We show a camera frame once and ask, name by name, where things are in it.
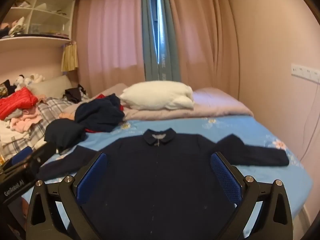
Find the wall outlet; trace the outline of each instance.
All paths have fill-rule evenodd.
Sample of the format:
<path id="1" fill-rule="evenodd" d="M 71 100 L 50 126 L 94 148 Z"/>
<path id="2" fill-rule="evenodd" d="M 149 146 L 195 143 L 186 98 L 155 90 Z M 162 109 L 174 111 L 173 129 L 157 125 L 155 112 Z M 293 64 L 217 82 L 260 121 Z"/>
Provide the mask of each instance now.
<path id="1" fill-rule="evenodd" d="M 292 64 L 291 75 L 320 83 L 320 70 L 317 69 Z"/>

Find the plaid blanket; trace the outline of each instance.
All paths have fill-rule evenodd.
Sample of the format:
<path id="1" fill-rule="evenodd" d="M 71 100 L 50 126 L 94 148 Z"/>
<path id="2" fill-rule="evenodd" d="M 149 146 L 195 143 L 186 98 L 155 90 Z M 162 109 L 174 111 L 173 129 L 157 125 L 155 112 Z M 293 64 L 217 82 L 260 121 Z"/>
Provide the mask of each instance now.
<path id="1" fill-rule="evenodd" d="M 59 114 L 68 106 L 72 105 L 70 101 L 67 99 L 56 99 L 56 98 L 47 98 L 47 103 L 40 103 L 38 105 L 40 114 L 42 116 L 42 120 L 34 124 L 30 128 L 30 137 L 29 139 L 23 138 L 16 140 L 14 137 L 11 138 L 11 143 L 6 144 L 3 146 L 3 151 L 6 160 L 12 158 L 18 152 L 23 150 L 25 147 L 30 146 L 33 150 L 35 149 L 35 144 L 44 137 L 45 129 L 47 128 L 48 124 L 51 123 L 53 120 L 58 119 Z"/>

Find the window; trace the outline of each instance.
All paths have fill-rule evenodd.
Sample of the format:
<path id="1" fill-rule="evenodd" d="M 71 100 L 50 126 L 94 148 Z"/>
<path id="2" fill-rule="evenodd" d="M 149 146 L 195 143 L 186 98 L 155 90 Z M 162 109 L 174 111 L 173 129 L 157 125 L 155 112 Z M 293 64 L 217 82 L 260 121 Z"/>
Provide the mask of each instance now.
<path id="1" fill-rule="evenodd" d="M 156 42 L 156 52 L 158 55 L 159 45 L 158 45 L 158 0 L 151 0 L 151 14 L 153 21 L 154 37 Z"/>

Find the wall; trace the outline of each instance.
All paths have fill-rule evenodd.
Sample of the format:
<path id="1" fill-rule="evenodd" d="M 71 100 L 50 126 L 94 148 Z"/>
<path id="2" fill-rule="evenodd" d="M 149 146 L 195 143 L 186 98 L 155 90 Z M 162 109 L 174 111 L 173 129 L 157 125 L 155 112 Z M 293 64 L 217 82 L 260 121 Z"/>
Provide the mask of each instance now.
<path id="1" fill-rule="evenodd" d="M 17 76 L 39 73 L 46 79 L 61 76 L 62 48 L 19 49 L 0 53 L 0 82 L 13 84 Z"/>
<path id="2" fill-rule="evenodd" d="M 291 76 L 291 63 L 320 69 L 320 26 L 303 0 L 230 4 L 240 55 L 240 100 L 300 159 L 320 112 L 320 88 Z M 302 160 L 314 180 L 306 202 L 312 221 L 320 209 L 319 132 Z"/>

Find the red jacket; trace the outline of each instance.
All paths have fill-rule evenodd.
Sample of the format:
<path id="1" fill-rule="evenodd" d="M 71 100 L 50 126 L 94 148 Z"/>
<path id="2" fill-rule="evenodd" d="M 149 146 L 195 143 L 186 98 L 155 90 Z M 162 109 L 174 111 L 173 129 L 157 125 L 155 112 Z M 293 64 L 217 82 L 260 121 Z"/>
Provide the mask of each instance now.
<path id="1" fill-rule="evenodd" d="M 0 120 L 4 120 L 16 109 L 30 109 L 38 102 L 26 87 L 13 93 L 10 97 L 0 99 Z"/>

